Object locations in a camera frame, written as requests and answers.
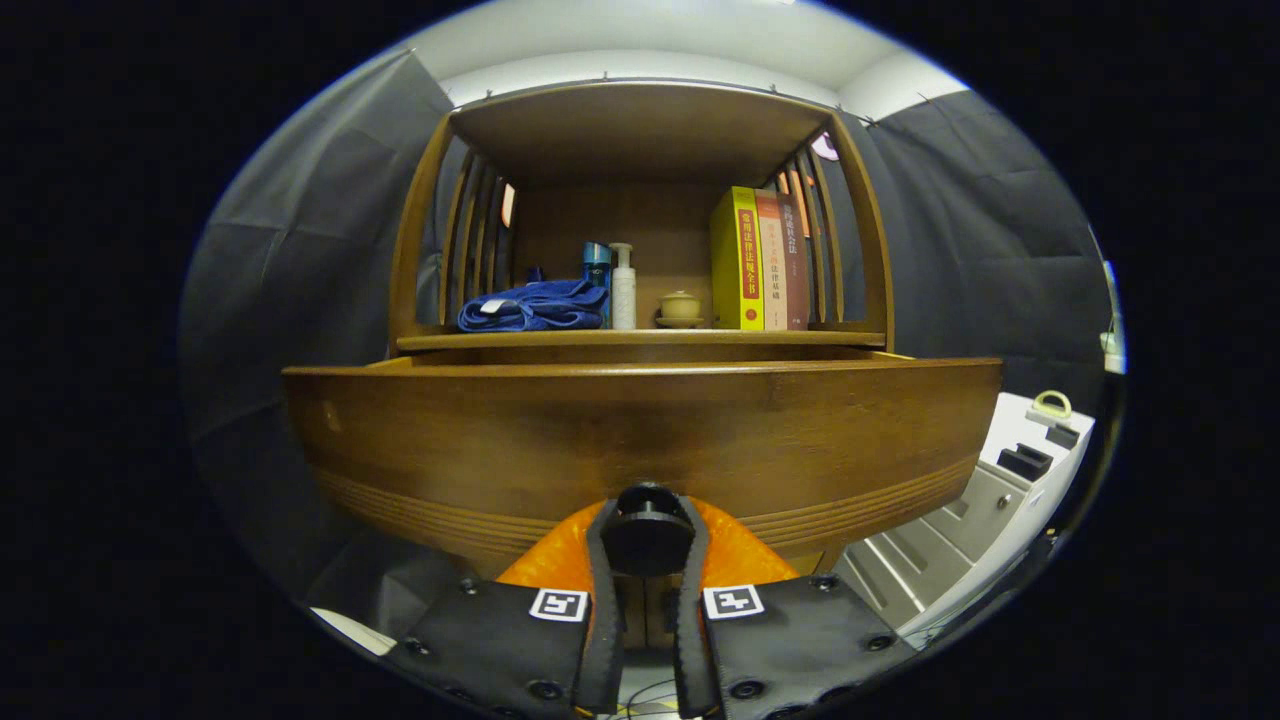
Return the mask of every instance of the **white pump bottle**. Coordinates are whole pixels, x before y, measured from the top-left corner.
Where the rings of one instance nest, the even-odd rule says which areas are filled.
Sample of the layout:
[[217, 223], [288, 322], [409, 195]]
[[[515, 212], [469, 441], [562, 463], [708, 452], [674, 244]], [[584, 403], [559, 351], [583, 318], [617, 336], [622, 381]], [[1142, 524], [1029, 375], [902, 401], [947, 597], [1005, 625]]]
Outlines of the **white pump bottle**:
[[618, 266], [613, 268], [609, 282], [609, 310], [613, 329], [636, 329], [636, 272], [631, 266], [631, 245], [611, 242], [609, 247], [618, 254]]

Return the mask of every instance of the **red label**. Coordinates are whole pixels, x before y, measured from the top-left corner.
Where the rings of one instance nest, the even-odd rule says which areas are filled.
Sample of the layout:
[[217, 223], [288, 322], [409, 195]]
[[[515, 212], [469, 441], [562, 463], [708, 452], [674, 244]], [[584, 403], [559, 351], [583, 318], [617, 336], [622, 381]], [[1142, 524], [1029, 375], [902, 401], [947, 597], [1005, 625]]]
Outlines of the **red label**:
[[760, 258], [755, 243], [755, 214], [750, 210], [739, 210], [737, 229], [739, 236], [742, 238], [740, 243], [742, 252], [742, 297], [759, 300]]

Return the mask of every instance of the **shelf top board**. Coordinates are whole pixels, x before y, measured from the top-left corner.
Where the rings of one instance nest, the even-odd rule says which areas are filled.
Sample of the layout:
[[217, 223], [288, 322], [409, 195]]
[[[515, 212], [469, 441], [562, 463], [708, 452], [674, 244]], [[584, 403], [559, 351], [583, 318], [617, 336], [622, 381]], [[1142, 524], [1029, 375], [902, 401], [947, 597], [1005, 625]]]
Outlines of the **shelf top board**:
[[884, 333], [835, 331], [547, 331], [527, 333], [442, 333], [402, 337], [403, 352], [467, 347], [581, 345], [854, 345], [884, 346]]
[[453, 131], [517, 188], [593, 182], [759, 186], [831, 110], [673, 82], [576, 85], [454, 110]]

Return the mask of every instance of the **brown book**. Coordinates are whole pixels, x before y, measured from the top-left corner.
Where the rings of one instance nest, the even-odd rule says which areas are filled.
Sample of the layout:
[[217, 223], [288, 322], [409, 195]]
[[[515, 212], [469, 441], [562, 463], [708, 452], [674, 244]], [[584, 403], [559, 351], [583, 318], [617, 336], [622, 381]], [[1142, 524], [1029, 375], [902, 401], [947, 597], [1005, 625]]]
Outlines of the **brown book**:
[[787, 329], [809, 329], [809, 249], [800, 225], [800, 205], [792, 195], [778, 195], [782, 250], [786, 264]]

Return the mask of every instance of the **blue towel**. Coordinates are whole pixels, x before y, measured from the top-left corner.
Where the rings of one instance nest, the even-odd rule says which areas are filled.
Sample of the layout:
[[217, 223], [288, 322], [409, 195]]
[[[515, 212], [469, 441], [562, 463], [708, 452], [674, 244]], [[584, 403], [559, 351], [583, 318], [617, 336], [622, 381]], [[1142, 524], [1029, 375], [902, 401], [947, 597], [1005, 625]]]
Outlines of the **blue towel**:
[[[458, 329], [489, 333], [599, 328], [607, 301], [608, 290], [586, 281], [532, 283], [468, 301], [458, 313]], [[490, 311], [483, 313], [486, 305]]]

